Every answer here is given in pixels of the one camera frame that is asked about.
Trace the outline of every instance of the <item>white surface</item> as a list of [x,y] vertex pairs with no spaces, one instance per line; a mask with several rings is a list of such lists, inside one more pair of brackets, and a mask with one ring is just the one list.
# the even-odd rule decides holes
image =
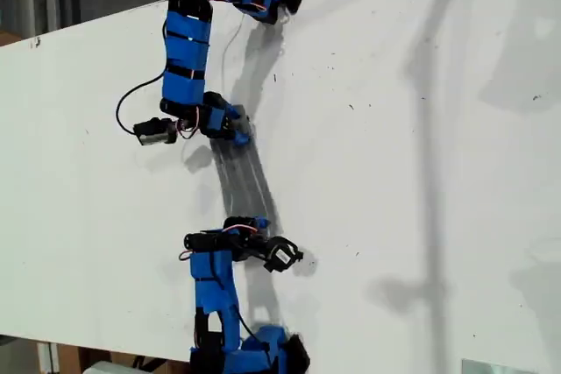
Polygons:
[[96,363],[84,371],[84,374],[138,374],[145,371],[134,370],[133,368],[116,365],[114,363]]
[[[281,35],[246,17],[236,37],[216,6],[208,88],[249,110],[284,234],[311,252],[273,276],[278,311],[265,271],[237,267],[242,308],[301,332],[311,373],[561,372],[560,4],[304,0]],[[0,49],[0,333],[188,359],[177,255],[223,220],[217,170],[195,169],[207,139],[140,147],[113,116],[161,70],[165,13]]]

